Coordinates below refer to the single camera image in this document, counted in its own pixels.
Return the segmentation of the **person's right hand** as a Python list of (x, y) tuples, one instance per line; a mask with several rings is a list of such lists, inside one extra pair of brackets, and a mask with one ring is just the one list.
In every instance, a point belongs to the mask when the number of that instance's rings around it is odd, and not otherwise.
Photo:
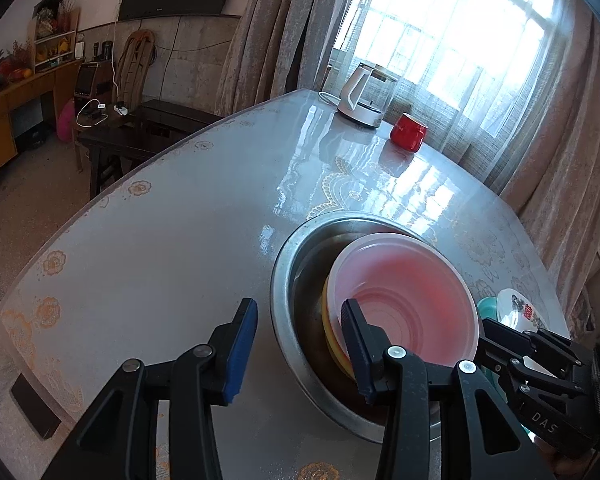
[(533, 437), (533, 442), (556, 479), (600, 479), (600, 453), (589, 452), (578, 458), (569, 458), (538, 436)]

